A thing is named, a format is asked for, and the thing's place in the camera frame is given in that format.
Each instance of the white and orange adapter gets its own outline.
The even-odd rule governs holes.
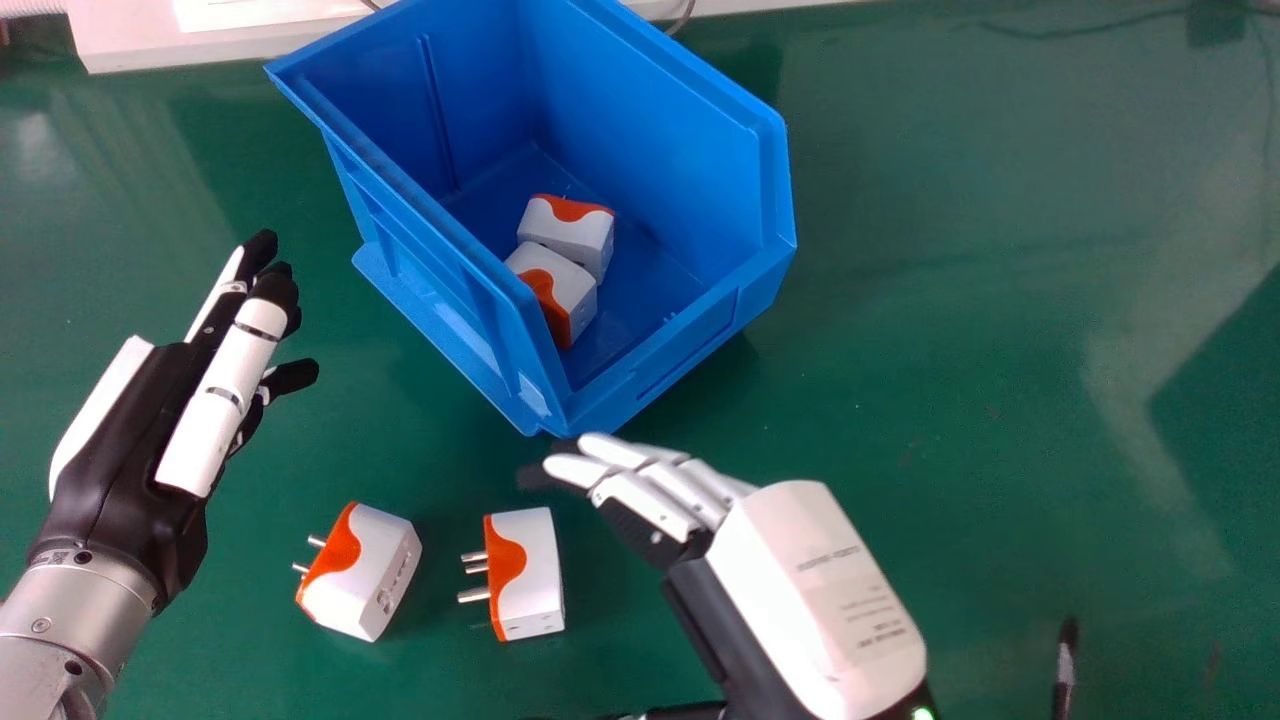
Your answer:
[[[317,624],[374,642],[399,607],[417,570],[422,542],[403,518],[352,502],[328,538],[307,537],[320,548],[302,573],[296,600]]]
[[[458,593],[458,602],[489,601],[489,620],[499,642],[564,629],[556,525],[548,507],[497,512],[484,518],[484,550],[462,556],[468,575],[489,583]]]

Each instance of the green table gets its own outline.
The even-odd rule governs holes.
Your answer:
[[[800,254],[776,307],[623,434],[831,483],[948,719],[1046,717],[1068,612],[1078,717],[1277,717],[1280,19],[966,5],[687,28],[787,118]],[[1064,28],[1084,32],[1042,33]],[[516,491],[547,439],[351,268],[320,137],[257,64],[86,77],[47,46],[0,70],[0,584],[118,345],[179,337],[261,225],[307,313],[282,356],[323,366],[236,459],[204,570],[114,716],[576,720],[716,694],[594,511]],[[289,562],[352,498],[411,518],[429,553],[372,646],[293,606]],[[540,503],[570,629],[498,646],[453,601],[457,556],[483,514]]]

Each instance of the robotic arm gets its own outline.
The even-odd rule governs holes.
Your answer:
[[[205,559],[205,507],[225,460],[314,360],[268,368],[298,329],[278,240],[236,249],[182,342],[131,337],[54,451],[51,507],[0,605],[0,708],[12,720],[96,719],[147,621]]]
[[[933,720],[924,639],[827,486],[756,488],[687,454],[585,434],[540,468],[662,589],[724,702],[635,720]]]

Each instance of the blue plastic bin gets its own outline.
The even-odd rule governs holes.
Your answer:
[[[795,255],[782,118],[614,0],[403,0],[268,73],[324,133],[356,266],[525,434],[617,429]],[[538,192],[618,218],[564,352],[503,265]]]

